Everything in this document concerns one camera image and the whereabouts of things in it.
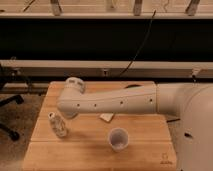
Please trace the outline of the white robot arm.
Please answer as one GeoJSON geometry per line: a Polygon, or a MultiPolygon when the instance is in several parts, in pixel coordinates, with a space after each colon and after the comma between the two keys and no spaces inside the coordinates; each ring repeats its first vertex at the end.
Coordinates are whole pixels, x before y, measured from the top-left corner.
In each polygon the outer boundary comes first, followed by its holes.
{"type": "Polygon", "coordinates": [[[213,83],[152,83],[87,93],[76,77],[65,81],[57,108],[79,113],[171,114],[180,117],[177,168],[213,171],[213,83]]]}

